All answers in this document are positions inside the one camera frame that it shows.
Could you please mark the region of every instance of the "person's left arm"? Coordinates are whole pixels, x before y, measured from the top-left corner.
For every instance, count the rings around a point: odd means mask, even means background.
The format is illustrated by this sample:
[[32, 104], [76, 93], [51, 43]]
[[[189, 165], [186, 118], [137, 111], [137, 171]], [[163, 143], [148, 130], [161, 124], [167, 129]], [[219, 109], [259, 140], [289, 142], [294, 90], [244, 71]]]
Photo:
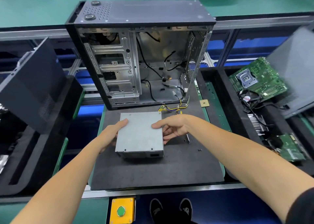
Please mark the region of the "person's left arm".
[[128, 123], [125, 119], [107, 126], [71, 162], [33, 196], [11, 224], [70, 224], [92, 172], [97, 155]]

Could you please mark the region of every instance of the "person's right hand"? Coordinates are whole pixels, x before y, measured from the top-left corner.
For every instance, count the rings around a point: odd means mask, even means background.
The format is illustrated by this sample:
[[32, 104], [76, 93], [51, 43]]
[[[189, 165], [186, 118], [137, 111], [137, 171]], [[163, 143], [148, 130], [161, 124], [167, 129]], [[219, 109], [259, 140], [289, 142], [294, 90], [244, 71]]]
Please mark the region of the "person's right hand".
[[186, 114], [169, 116], [152, 124], [152, 128], [159, 129], [164, 126], [162, 132], [164, 136], [164, 144], [166, 144], [170, 139], [188, 133], [186, 125], [188, 117], [189, 115]]

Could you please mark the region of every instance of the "black shoe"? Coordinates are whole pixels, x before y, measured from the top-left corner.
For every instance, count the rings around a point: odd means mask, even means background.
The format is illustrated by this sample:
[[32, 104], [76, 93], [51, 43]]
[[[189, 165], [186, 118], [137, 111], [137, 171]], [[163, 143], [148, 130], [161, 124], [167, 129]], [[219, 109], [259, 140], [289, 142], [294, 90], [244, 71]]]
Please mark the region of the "black shoe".
[[149, 209], [154, 223], [157, 223], [159, 218], [156, 217], [156, 215], [158, 215], [158, 213], [163, 210], [160, 201], [157, 198], [152, 199], [150, 201]]
[[180, 202], [179, 210], [185, 212], [189, 216], [189, 221], [192, 219], [192, 203], [190, 199], [184, 198]]

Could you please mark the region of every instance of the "person's right arm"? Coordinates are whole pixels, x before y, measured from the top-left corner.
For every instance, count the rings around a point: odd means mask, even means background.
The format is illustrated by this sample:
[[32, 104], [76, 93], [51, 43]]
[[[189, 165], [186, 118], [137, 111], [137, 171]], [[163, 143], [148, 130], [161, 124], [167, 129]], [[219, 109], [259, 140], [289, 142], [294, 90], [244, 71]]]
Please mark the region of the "person's right arm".
[[191, 115], [160, 120], [164, 143], [190, 133], [246, 187], [267, 203], [285, 221], [293, 202], [314, 187], [314, 179], [271, 150], [247, 138], [225, 131]]

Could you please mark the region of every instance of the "black foam mat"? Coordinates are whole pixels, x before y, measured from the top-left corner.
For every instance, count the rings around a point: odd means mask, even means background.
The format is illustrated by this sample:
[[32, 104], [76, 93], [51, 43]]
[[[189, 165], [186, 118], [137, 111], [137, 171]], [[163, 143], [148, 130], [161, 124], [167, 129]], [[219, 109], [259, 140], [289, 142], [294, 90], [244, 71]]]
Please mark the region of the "black foam mat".
[[[158, 111], [160, 106], [136, 107], [106, 111], [103, 129], [120, 120], [121, 112]], [[184, 114], [205, 119], [197, 91], [190, 92], [189, 106]], [[162, 117], [175, 113], [162, 113]], [[218, 160], [192, 135], [176, 137], [165, 146], [163, 158], [123, 159], [108, 147], [95, 164], [91, 190], [211, 184], [224, 181]]]

